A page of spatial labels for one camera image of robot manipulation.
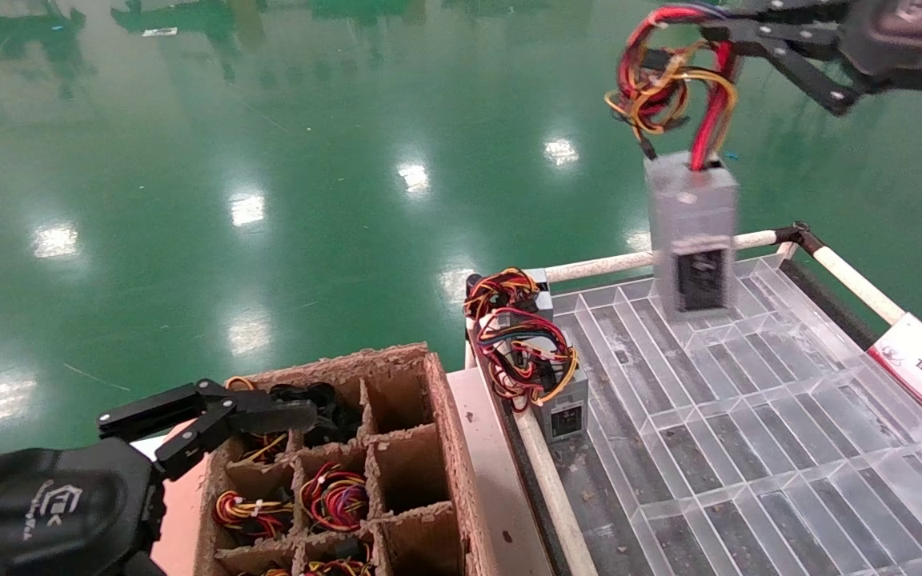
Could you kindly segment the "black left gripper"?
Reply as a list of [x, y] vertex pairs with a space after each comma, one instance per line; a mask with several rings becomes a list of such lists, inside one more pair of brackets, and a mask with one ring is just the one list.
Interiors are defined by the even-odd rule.
[[[156, 464], [128, 444], [184, 422]], [[150, 552], [166, 510], [163, 480], [179, 480], [233, 435], [318, 422], [313, 402], [200, 380], [102, 413], [98, 437], [113, 440], [0, 454], [0, 575], [161, 574]]]

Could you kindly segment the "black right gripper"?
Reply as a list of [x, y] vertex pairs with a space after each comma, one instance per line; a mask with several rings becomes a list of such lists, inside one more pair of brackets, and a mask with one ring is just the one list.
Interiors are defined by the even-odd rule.
[[868, 90], [922, 92], [922, 1], [856, 1], [852, 7], [849, 1], [743, 1], [699, 28], [705, 39], [731, 44], [735, 54], [765, 59], [840, 117], [859, 92], [812, 65], [836, 58], [839, 23], [840, 54]]

